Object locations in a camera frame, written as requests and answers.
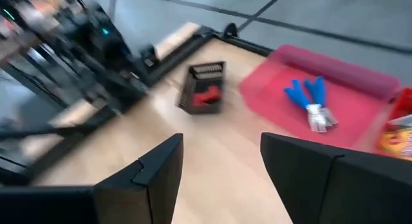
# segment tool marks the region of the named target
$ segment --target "black mesh basket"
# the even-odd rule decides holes
[[[191,115],[214,114],[221,111],[225,62],[212,62],[189,66],[178,101],[178,107]],[[197,93],[205,93],[209,88],[217,87],[219,99],[212,99],[205,104],[195,104]]]

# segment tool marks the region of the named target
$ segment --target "blue handle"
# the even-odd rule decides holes
[[[289,96],[290,100],[296,103],[299,107],[306,109],[307,105],[309,105],[309,100],[304,95],[301,85],[299,84],[299,81],[293,80],[292,85],[293,89],[285,88],[285,93]]]
[[[314,98],[314,102],[316,104],[320,104],[324,107],[325,104],[325,97],[326,92],[324,88],[324,80],[323,77],[317,77],[314,83],[311,83],[309,80],[304,81],[304,86],[308,89],[308,91],[312,94]]]

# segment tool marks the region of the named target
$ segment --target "black metal frame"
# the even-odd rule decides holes
[[[212,28],[202,26],[196,33],[189,37],[183,44],[172,51],[168,56],[162,59],[157,65],[153,66],[149,75],[149,88],[161,81],[170,71],[175,69],[184,60],[190,57],[194,52],[199,50],[205,44],[213,39],[218,39],[228,44],[243,48],[262,56],[268,56],[274,50],[242,40],[238,37],[237,29],[234,24],[229,24],[223,32],[218,32]],[[125,107],[121,112],[126,112],[131,106],[134,106],[144,96],[137,98],[130,106]],[[107,106],[100,109],[84,125],[102,126],[115,117],[114,112]],[[13,185],[25,185],[30,183],[36,176],[41,174],[47,168],[59,161],[70,151],[79,146],[88,135],[93,132],[75,132],[66,137],[58,144],[53,146],[47,153],[40,157],[36,162],[29,166],[21,165],[9,159],[0,157],[0,182]]]
[[[12,76],[15,80],[19,81],[23,86],[28,88],[37,96],[47,101],[47,103],[49,103],[55,109],[63,110],[68,107],[68,104],[65,103],[65,101],[54,95],[50,90],[46,88],[46,86],[44,86],[44,84],[40,80],[36,80],[36,78],[32,75],[21,71],[12,64],[8,64],[5,67],[2,67],[2,70]]]

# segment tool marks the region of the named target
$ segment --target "gray floor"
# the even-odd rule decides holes
[[[105,9],[109,6],[109,0],[94,1]],[[229,22],[241,26],[251,19],[246,27],[242,26],[243,39],[274,49],[282,44],[308,48],[392,74],[412,86],[412,0],[271,3],[273,0],[117,0],[115,24],[135,51],[148,42],[160,42],[187,21],[221,30]],[[306,32],[307,29],[375,44],[355,44]]]

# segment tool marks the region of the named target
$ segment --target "green light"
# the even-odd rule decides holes
[[[3,11],[5,11],[5,13],[7,13],[7,15],[8,15],[10,18],[12,18],[13,21],[15,20],[15,19],[14,19],[14,16],[12,16],[12,15],[10,14],[10,12],[8,12],[8,11],[5,10],[5,9],[3,9]]]

